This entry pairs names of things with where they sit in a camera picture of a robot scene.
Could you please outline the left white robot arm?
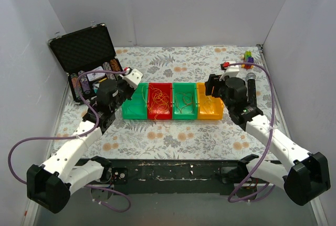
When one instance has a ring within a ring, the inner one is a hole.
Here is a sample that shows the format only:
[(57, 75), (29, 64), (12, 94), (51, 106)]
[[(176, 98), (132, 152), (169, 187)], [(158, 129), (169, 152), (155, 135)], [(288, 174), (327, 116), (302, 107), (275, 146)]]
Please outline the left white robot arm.
[(41, 165), (32, 165), (26, 174), (27, 196), (52, 213), (60, 212), (72, 194), (98, 181), (105, 184), (113, 176), (108, 159), (95, 156), (83, 166), (76, 163), (88, 148), (104, 134), (115, 120), (116, 110), (130, 100), (139, 83), (127, 78), (103, 81), (89, 109), (75, 130), (73, 138)]

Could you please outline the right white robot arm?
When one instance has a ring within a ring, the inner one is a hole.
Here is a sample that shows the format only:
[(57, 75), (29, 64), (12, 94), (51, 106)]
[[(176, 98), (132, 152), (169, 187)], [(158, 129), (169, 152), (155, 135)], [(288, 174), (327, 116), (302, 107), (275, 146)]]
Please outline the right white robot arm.
[(211, 74), (205, 82), (205, 94), (220, 98), (232, 122), (265, 145), (265, 149), (280, 161), (274, 164), (263, 156), (245, 156), (235, 169), (224, 174), (228, 183), (242, 187), (245, 182), (261, 179), (282, 188), (300, 206), (330, 189), (327, 158), (295, 144), (271, 126), (270, 120), (257, 107), (254, 74), (248, 74), (245, 80)]

